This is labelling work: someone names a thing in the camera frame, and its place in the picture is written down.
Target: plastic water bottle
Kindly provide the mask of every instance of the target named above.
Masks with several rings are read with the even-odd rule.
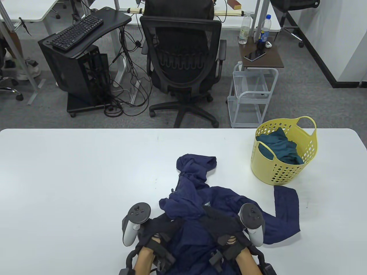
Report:
[[[238,43],[246,44],[248,39],[248,33],[251,28],[251,11],[246,11],[245,16],[242,20],[240,35],[238,37]]]
[[[261,24],[261,31],[259,35],[259,40],[257,41],[257,48],[263,50],[265,48],[265,43],[269,36],[269,31],[272,26],[272,21],[270,20],[272,16],[268,14],[265,21]]]

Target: black chair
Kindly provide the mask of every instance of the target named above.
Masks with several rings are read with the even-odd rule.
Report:
[[[4,66],[4,57],[6,54],[6,50],[5,47],[7,46],[7,42],[5,41],[5,39],[1,39],[0,38],[0,92],[4,91],[4,92],[10,92],[12,94],[15,94],[15,99],[18,101],[22,101],[23,95],[18,92],[16,89],[14,88],[10,88],[8,86],[1,86],[3,84],[3,82],[9,82],[11,81],[13,86],[17,86],[18,85],[18,81],[12,77],[3,77],[3,71],[1,70],[1,68]]]
[[[299,40],[298,46],[300,48],[303,48],[304,43],[303,40],[293,32],[291,32],[288,29],[298,29],[297,26],[284,26],[284,22],[286,20],[287,12],[288,11],[298,11],[298,10],[304,10],[306,8],[317,8],[320,5],[320,0],[270,0],[271,4],[276,7],[278,10],[280,10],[283,15],[280,20],[280,27],[281,30],[285,30],[290,35],[294,36]]]
[[[142,16],[140,22],[146,39],[142,54],[147,55],[148,75],[155,87],[178,100],[150,106],[150,117],[156,110],[178,110],[174,128],[179,128],[185,113],[191,112],[218,128],[216,118],[195,103],[203,98],[213,101],[209,90],[221,78],[226,58],[226,40],[220,40],[221,22],[154,16]]]

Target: yellow laundry basket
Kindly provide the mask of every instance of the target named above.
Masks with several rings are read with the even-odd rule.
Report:
[[[314,132],[309,135],[302,128],[297,125],[297,122],[301,118],[310,119],[314,126]],[[263,142],[257,141],[256,137],[260,134],[270,134],[278,130],[281,127],[287,136],[288,140],[291,140],[297,144],[297,153],[302,158],[304,164],[291,165],[284,163],[277,159],[274,152]],[[272,160],[263,156],[259,151],[259,144],[264,145],[273,155]],[[254,141],[254,148],[252,149],[251,156],[251,169],[254,175],[261,181],[271,185],[284,185],[291,179],[293,179],[307,164],[315,157],[317,152],[317,137],[316,137],[316,123],[310,117],[299,118],[279,118],[275,120],[269,120],[261,124],[257,130]]]

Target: smartphone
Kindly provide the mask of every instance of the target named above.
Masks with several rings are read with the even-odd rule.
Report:
[[[248,61],[254,61],[260,57],[262,57],[264,54],[266,54],[266,52],[262,49],[257,49],[256,51],[253,51],[251,53],[249,53],[248,55],[245,55],[244,58],[247,59]]]

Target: teal cloth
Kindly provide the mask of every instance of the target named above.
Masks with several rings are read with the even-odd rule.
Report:
[[[256,137],[257,141],[264,142],[270,149],[273,150],[276,157],[287,164],[299,165],[303,164],[303,160],[297,154],[297,144],[293,141],[289,141],[284,134],[282,128],[266,135],[261,134]],[[274,158],[273,154],[266,149],[262,144],[259,144],[259,150],[264,157],[272,160]]]

